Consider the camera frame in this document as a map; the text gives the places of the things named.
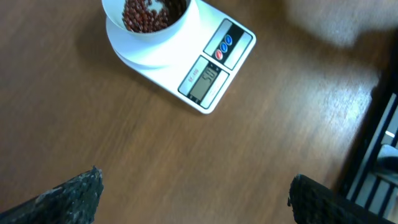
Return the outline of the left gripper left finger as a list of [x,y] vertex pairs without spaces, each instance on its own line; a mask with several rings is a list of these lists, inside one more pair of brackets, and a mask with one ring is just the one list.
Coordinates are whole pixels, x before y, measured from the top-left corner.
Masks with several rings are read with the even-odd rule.
[[93,223],[104,190],[102,170],[84,173],[1,213],[1,223]]

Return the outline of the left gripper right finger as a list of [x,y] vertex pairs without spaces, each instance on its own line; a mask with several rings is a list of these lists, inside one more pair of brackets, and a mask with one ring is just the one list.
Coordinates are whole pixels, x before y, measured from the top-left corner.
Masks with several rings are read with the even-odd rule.
[[290,184],[287,205],[298,224],[393,224],[302,174]]

